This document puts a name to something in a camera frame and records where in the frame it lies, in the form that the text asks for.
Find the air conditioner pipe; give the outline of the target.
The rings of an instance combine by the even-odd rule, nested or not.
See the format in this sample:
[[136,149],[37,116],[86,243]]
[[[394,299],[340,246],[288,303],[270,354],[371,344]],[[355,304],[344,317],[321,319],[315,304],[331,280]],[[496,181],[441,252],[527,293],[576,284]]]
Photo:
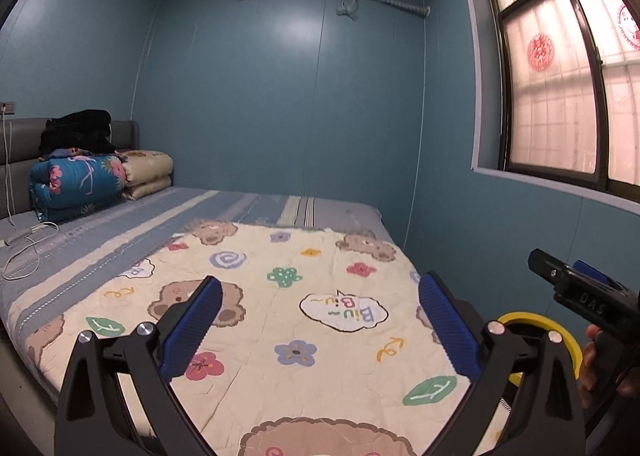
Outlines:
[[[336,8],[336,14],[338,16],[348,17],[349,19],[354,20],[356,18],[356,12],[359,9],[359,2],[360,0],[341,0],[340,6]],[[390,6],[401,10],[402,12],[408,12],[409,14],[413,14],[424,19],[431,15],[430,6],[410,4],[402,2],[401,0],[370,0],[370,2]]]

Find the window with dark frame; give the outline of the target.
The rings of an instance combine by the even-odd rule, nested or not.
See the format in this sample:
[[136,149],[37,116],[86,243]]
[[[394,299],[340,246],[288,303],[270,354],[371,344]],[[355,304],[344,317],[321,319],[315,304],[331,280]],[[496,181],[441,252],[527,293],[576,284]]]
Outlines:
[[[639,208],[639,15],[630,0],[466,0],[471,168],[628,212]],[[536,72],[527,44],[552,38]]]

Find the grey padded headboard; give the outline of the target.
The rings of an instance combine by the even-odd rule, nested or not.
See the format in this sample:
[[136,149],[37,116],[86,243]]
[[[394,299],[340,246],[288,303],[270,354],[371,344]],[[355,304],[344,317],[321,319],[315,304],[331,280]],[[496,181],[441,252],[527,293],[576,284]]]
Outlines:
[[32,209],[28,189],[29,172],[39,161],[40,136],[46,118],[5,117],[1,123],[1,217]]

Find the red paper window decoration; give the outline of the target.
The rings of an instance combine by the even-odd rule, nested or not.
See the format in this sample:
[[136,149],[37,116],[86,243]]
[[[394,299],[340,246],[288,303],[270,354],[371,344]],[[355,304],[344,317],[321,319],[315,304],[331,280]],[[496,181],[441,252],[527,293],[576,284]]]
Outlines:
[[548,34],[538,33],[527,44],[527,61],[536,72],[544,72],[553,64],[555,49]]

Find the cream bear print quilt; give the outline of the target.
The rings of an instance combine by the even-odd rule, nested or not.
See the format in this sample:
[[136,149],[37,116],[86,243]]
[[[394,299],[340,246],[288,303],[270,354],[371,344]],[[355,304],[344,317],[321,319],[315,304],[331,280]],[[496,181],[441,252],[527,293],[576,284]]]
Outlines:
[[420,455],[469,389],[418,303],[408,257],[370,233],[200,222],[105,269],[30,333],[25,350],[61,387],[76,335],[130,332],[206,276],[222,308],[177,398],[221,455]]

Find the black clothing pile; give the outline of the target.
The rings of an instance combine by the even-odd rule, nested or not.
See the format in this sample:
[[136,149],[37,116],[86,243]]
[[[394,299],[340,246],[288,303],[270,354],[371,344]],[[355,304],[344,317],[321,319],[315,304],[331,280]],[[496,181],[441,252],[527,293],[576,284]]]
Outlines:
[[85,109],[49,119],[40,135],[39,156],[58,149],[80,149],[96,155],[114,153],[111,124],[110,112],[104,109]]

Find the wall power socket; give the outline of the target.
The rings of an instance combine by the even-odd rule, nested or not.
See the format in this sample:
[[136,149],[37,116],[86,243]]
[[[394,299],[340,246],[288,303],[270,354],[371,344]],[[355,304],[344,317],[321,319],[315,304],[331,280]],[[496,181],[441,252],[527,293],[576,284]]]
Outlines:
[[15,113],[15,104],[14,102],[2,102],[0,104],[0,111],[5,113],[6,115],[14,115]]

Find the cream folded blanket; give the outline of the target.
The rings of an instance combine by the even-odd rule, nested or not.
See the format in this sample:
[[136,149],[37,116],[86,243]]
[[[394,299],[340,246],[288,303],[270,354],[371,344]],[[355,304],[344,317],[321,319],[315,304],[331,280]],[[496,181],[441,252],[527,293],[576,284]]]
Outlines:
[[139,200],[171,186],[174,160],[154,150],[129,150],[120,156],[126,174],[122,195]]

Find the blue floral folded duvet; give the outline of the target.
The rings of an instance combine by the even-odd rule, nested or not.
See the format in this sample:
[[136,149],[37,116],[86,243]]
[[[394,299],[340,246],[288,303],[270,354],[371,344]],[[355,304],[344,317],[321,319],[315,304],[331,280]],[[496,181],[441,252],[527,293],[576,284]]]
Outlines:
[[126,180],[118,156],[59,149],[30,169],[30,200],[40,222],[59,224],[114,205]]

